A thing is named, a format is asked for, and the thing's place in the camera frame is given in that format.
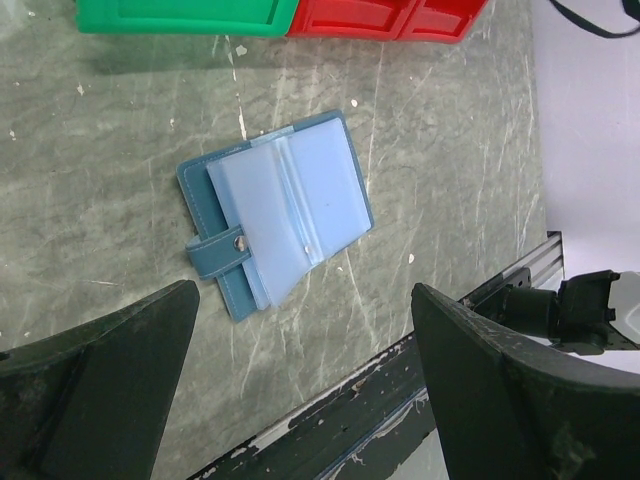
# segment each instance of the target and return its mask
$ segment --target card holder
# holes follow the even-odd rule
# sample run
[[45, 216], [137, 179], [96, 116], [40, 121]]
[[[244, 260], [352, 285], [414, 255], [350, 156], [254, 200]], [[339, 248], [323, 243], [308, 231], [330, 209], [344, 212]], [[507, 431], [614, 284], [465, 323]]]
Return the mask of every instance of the card holder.
[[235, 320], [280, 305], [373, 227], [340, 112], [186, 162], [178, 178], [199, 233], [187, 252], [202, 279], [218, 279]]

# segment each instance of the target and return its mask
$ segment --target black cable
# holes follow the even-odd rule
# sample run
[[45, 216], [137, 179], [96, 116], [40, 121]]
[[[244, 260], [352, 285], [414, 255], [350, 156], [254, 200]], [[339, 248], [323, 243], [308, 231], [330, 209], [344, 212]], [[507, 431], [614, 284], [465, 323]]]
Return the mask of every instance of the black cable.
[[[564, 18], [569, 20], [576, 27], [579, 27], [582, 30], [585, 30], [585, 31], [587, 31], [589, 33], [593, 33], [594, 35], [597, 35], [598, 37], [608, 38], [608, 39], [626, 38], [626, 37], [631, 37], [632, 35], [636, 35], [637, 33], [640, 33], [640, 25], [638, 25], [633, 30], [629, 30], [628, 32], [621, 32], [621, 33], [609, 32], [608, 30], [605, 30], [604, 28], [601, 28], [601, 27], [597, 26], [596, 24], [591, 23], [589, 20], [587, 20], [586, 18], [578, 15], [573, 10], [569, 10], [567, 7], [565, 7], [564, 5], [559, 3], [557, 0], [549, 0], [549, 2], [551, 2], [551, 5], [553, 5], [555, 7], [555, 9]], [[637, 12], [638, 11], [638, 9], [640, 8], [639, 7], [639, 5], [640, 5], [639, 0], [622, 0], [622, 4], [624, 6], [625, 12], [629, 16], [631, 16], [632, 18], [636, 18], [635, 15], [633, 15], [631, 12]]]

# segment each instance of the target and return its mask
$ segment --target marble surface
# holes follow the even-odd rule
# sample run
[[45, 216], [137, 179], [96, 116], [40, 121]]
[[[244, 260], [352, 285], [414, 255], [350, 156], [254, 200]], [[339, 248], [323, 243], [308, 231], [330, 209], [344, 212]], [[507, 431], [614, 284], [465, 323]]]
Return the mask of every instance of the marble surface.
[[414, 282], [460, 296], [545, 236], [528, 0], [490, 3], [455, 46], [83, 36], [74, 9], [0, 0], [0, 350], [194, 278], [175, 167], [245, 131], [342, 108], [377, 221], [243, 323], [199, 283], [156, 479], [409, 332]]

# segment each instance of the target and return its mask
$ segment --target blue leather cover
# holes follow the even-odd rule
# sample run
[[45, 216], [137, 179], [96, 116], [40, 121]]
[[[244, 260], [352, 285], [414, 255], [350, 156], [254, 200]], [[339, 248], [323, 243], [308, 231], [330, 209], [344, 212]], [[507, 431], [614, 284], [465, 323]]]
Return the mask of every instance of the blue leather cover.
[[344, 126], [351, 150], [358, 181], [363, 192], [367, 212], [373, 226], [373, 215], [366, 196], [366, 190], [342, 112], [335, 110], [311, 117], [263, 135], [252, 141], [245, 141], [178, 166], [177, 175], [185, 200], [191, 212], [198, 235], [187, 244], [187, 253], [201, 279], [217, 278], [227, 308], [235, 321], [241, 321], [257, 310], [242, 262], [250, 258], [249, 251], [239, 252], [234, 241], [242, 235], [239, 225], [227, 225], [220, 202], [207, 172], [207, 165], [228, 155], [272, 141], [291, 131], [300, 131], [323, 122], [339, 118]]

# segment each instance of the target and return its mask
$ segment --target white wall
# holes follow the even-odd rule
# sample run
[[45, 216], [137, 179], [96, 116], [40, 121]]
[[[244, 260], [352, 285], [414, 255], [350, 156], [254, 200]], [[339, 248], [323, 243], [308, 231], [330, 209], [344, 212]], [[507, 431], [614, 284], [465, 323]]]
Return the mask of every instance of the white wall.
[[[605, 40], [533, 0], [549, 230], [567, 277], [640, 271], [640, 36]], [[612, 31], [637, 25], [619, 0], [563, 0]]]

